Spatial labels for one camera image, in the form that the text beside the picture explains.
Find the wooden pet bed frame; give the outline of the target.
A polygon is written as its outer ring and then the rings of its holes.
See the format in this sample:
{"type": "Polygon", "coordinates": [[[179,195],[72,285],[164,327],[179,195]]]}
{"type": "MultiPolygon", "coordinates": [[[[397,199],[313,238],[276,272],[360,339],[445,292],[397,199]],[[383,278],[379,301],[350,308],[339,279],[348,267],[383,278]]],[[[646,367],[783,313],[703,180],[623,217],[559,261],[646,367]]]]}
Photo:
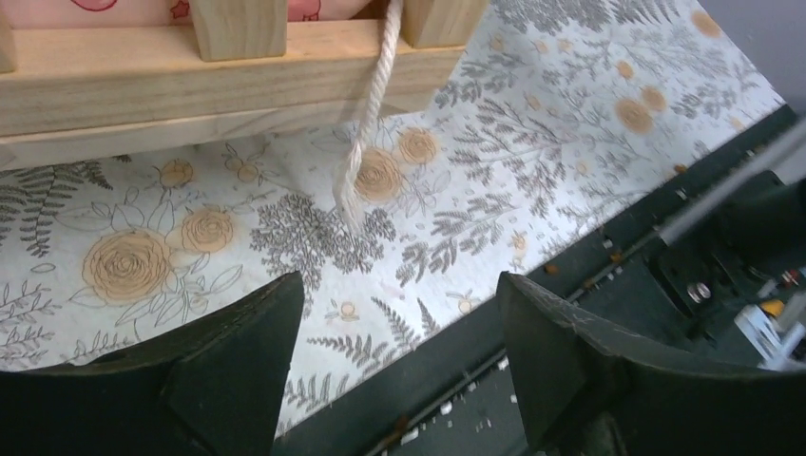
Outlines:
{"type": "Polygon", "coordinates": [[[424,109],[484,1],[5,1],[1,166],[424,109]]]}

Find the pink patterned bed cushion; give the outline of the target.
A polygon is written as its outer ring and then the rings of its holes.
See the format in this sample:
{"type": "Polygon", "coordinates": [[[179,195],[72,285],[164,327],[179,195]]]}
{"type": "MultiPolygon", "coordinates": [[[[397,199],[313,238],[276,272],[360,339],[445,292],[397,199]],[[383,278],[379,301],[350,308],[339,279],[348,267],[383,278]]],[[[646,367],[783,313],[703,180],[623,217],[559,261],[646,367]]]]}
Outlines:
{"type": "Polygon", "coordinates": [[[184,26],[21,28],[1,15],[1,166],[14,170],[357,120],[334,199],[355,181],[393,83],[404,5],[383,19],[288,22],[283,1],[195,1],[184,26]]]}

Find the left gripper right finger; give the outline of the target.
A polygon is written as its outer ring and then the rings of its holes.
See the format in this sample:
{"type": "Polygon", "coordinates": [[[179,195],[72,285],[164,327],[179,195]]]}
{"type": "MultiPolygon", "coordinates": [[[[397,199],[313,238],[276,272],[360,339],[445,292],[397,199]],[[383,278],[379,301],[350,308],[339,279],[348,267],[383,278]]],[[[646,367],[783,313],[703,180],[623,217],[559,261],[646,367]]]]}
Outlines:
{"type": "Polygon", "coordinates": [[[529,447],[564,455],[801,455],[805,374],[724,363],[573,306],[524,275],[496,300],[529,447]]]}

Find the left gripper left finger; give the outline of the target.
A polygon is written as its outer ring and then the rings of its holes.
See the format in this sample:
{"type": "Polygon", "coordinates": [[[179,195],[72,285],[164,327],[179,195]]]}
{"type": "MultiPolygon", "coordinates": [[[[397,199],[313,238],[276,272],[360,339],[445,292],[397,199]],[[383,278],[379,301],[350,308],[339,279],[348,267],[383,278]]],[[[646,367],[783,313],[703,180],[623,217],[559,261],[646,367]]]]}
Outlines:
{"type": "Polygon", "coordinates": [[[3,373],[2,453],[269,454],[303,301],[286,274],[83,366],[3,373]]]}

